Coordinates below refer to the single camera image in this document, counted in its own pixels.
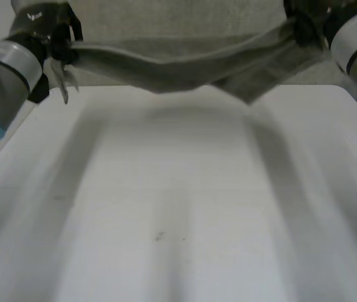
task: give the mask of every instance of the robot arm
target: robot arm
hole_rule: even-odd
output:
[[[37,98],[37,89],[44,91],[38,101],[47,95],[42,66],[49,57],[59,66],[72,64],[154,92],[211,84],[251,103],[320,62],[330,50],[339,67],[357,83],[357,1],[285,0],[285,9],[288,21],[263,35],[202,57],[170,59],[133,53],[129,43],[71,43],[69,27],[77,41],[82,40],[82,31],[68,4],[22,9],[10,38],[0,42],[0,139],[29,95]]]

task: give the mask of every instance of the logo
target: logo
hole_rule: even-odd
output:
[[[30,20],[34,21],[34,20],[37,20],[37,19],[41,18],[41,17],[42,17],[42,13],[33,14],[33,15],[27,14],[27,17],[28,17]]]

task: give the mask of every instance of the white table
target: white table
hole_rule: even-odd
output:
[[[357,301],[357,104],[52,91],[0,153],[5,301]]]

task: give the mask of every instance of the table surface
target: table surface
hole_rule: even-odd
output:
[[[357,301],[357,104],[52,91],[0,153],[2,301]]]

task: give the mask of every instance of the small stain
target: small stain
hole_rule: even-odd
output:
[[[159,233],[157,234],[157,237],[156,237],[156,242],[159,242],[159,241],[163,240],[165,234],[166,234],[165,232],[159,232]]]
[[[56,195],[56,196],[54,196],[52,199],[53,199],[54,201],[63,201],[63,200],[66,199],[66,197],[63,196],[63,195]]]

